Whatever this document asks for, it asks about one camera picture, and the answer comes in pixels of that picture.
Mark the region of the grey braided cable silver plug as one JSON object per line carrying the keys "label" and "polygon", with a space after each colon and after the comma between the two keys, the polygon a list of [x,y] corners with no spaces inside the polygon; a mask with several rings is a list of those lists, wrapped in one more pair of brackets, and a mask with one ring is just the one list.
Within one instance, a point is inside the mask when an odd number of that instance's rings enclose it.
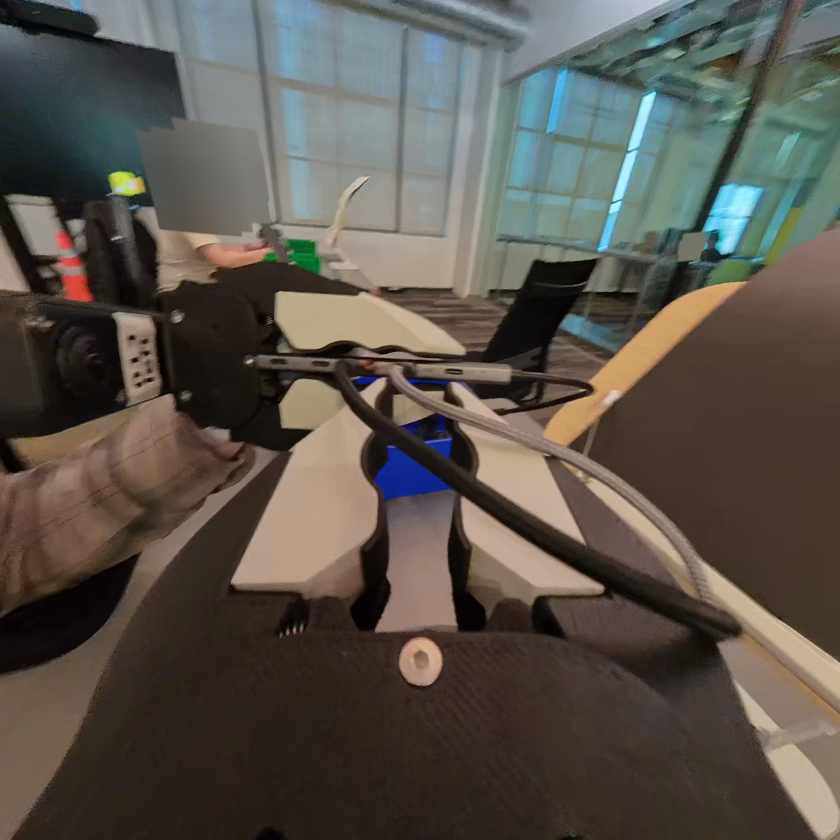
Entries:
{"label": "grey braided cable silver plug", "polygon": [[[387,377],[399,393],[454,421],[458,430],[466,431],[469,441],[476,448],[477,478],[489,487],[493,486],[511,501],[514,480],[521,476],[519,484],[527,491],[527,499],[531,500],[534,492],[545,486],[545,482],[537,478],[540,470],[549,474],[549,467],[555,463],[561,463],[569,472],[582,479],[594,480],[599,486],[609,489],[663,535],[681,558],[699,600],[714,605],[715,596],[706,577],[706,567],[690,541],[651,501],[609,469],[587,455],[510,425],[500,413],[492,412],[475,395],[470,395],[467,403],[462,406],[447,403],[437,407],[425,392],[420,391],[418,385],[409,382],[402,373],[392,370]],[[499,486],[491,484],[495,479],[501,480]]]}

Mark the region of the black office chair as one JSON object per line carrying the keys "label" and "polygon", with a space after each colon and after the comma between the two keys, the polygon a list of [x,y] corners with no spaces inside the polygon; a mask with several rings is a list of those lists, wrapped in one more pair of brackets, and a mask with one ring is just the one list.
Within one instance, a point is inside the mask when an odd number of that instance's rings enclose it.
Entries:
{"label": "black office chair", "polygon": [[536,259],[496,332],[477,360],[544,373],[553,339],[587,287],[597,259]]}

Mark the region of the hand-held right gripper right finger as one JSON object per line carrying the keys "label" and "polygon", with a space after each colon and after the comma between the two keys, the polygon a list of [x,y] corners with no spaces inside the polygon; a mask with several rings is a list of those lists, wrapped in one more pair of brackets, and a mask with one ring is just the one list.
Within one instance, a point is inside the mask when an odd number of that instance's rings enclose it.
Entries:
{"label": "hand-held right gripper right finger", "polygon": [[[454,421],[463,455],[453,457],[479,482],[573,541],[583,534],[543,453]],[[600,596],[602,585],[549,556],[472,501],[461,497],[459,538],[469,568],[466,589],[486,611],[506,599],[532,606],[541,596]]]}

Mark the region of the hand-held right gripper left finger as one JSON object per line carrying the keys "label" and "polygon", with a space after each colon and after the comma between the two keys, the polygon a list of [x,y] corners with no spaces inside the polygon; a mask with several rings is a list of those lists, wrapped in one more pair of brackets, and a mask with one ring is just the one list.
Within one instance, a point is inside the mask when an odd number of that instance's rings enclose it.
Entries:
{"label": "hand-held right gripper left finger", "polygon": [[342,407],[290,452],[234,572],[237,593],[333,597],[382,617],[390,597],[387,446]]}

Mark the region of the blue plastic bin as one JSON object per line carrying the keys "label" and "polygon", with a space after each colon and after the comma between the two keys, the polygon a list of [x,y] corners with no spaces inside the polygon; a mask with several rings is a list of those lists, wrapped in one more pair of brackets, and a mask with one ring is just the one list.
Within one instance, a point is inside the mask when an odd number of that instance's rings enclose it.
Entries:
{"label": "blue plastic bin", "polygon": [[[428,415],[402,427],[441,456],[450,457],[453,438],[441,415]],[[386,447],[384,465],[375,475],[374,485],[386,501],[420,497],[450,489],[433,472],[390,444]]]}

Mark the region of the grey usb hub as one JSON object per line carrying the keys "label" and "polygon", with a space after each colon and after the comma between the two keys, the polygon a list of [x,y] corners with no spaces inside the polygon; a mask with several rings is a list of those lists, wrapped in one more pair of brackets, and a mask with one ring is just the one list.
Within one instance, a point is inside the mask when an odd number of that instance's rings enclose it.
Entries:
{"label": "grey usb hub", "polygon": [[328,356],[318,357],[301,353],[260,353],[244,357],[246,368],[267,372],[277,377],[299,376],[316,380],[333,379],[339,371],[352,380],[373,380],[388,376],[392,370],[402,373],[411,382],[432,382],[508,386],[529,383],[538,386],[558,385],[571,393],[544,400],[538,395],[530,402],[519,404],[508,413],[524,413],[544,407],[562,406],[592,396],[595,388],[589,382],[540,371],[525,371],[508,363],[470,362],[457,360],[422,360],[399,358],[394,355]]}

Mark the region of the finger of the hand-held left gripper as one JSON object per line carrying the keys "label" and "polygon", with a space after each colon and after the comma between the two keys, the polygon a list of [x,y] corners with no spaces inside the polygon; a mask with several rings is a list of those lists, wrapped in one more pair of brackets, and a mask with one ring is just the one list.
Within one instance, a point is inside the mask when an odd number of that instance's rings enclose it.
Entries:
{"label": "finger of the hand-held left gripper", "polygon": [[291,348],[321,351],[349,344],[374,352],[461,357],[464,346],[424,316],[367,292],[328,295],[279,291],[275,323]]}
{"label": "finger of the hand-held left gripper", "polygon": [[352,417],[333,381],[293,381],[278,405],[280,431],[309,433],[339,415]]}

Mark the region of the green box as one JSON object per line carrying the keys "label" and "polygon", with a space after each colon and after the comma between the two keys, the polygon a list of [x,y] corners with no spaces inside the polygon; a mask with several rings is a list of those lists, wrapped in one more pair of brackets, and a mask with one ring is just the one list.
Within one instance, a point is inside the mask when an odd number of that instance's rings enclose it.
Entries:
{"label": "green box", "polygon": [[283,245],[288,263],[302,268],[313,274],[320,275],[322,260],[318,251],[318,245],[310,239],[283,239]]}

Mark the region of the person's left forearm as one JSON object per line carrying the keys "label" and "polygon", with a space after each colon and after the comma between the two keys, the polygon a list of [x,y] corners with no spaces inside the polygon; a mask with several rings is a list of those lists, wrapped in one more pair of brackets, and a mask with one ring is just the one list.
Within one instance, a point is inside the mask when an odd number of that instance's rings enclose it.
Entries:
{"label": "person's left forearm", "polygon": [[143,552],[255,460],[253,445],[200,428],[165,396],[67,455],[2,475],[2,615]]}

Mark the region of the orange traffic cone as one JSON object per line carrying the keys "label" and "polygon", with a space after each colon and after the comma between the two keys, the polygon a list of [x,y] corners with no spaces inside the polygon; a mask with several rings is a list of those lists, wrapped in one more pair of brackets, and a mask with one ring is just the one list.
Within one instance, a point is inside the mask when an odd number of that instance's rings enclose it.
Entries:
{"label": "orange traffic cone", "polygon": [[76,251],[70,235],[61,229],[56,233],[55,239],[59,251],[58,268],[64,297],[70,301],[94,302],[85,262]]}

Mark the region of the black monitor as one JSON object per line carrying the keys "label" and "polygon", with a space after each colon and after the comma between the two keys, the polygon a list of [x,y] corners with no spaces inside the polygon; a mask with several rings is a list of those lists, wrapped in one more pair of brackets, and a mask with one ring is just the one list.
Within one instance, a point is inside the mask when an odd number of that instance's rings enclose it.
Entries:
{"label": "black monitor", "polygon": [[98,200],[118,172],[151,194],[138,134],[185,118],[176,58],[98,31],[79,10],[2,2],[2,194]]}

